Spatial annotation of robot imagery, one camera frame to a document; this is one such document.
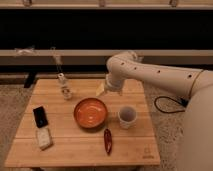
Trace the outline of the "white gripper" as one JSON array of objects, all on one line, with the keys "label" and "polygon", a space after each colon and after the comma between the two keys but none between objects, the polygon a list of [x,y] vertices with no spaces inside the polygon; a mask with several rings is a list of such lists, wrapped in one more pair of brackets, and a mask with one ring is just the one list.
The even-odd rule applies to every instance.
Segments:
[{"label": "white gripper", "polygon": [[101,83],[96,89],[96,96],[101,96],[108,92],[116,92],[121,95],[123,86],[124,79],[122,77],[107,75],[105,82]]}]

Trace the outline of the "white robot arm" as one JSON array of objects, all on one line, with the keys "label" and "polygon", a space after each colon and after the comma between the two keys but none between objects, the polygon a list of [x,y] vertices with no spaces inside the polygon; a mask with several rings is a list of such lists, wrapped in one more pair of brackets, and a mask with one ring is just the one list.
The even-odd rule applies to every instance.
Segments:
[{"label": "white robot arm", "polygon": [[111,56],[96,95],[121,93],[126,79],[147,82],[188,101],[177,171],[213,171],[213,71],[141,62],[134,51]]}]

